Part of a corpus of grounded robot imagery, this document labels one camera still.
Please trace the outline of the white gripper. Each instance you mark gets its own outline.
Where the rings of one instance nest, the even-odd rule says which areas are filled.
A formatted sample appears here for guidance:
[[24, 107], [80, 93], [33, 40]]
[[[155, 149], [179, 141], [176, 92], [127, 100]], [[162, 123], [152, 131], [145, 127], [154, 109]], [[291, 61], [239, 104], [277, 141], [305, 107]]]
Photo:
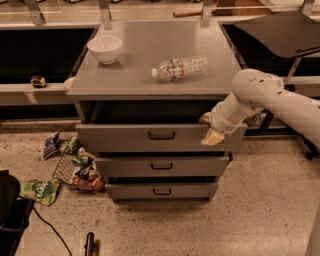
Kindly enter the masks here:
[[211, 127], [201, 140], [205, 146], [213, 146], [224, 140], [224, 134], [232, 134], [242, 124], [243, 118], [237, 111], [223, 110], [224, 103], [218, 103], [211, 112], [204, 113], [200, 118], [200, 123], [209, 123]]

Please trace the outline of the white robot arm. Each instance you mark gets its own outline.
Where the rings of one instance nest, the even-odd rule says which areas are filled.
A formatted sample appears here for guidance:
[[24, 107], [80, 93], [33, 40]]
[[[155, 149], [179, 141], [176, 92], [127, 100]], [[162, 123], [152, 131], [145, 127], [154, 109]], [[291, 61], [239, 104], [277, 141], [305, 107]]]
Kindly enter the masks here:
[[[266, 109], [314, 145], [320, 144], [319, 102], [284, 89], [281, 78], [254, 69], [238, 72], [232, 91], [201, 120], [210, 128], [201, 143], [212, 146], [243, 121]], [[231, 220], [214, 256], [320, 256], [319, 184], [288, 179], [293, 159], [272, 149], [253, 168], [261, 177], [237, 183], [228, 200]]]

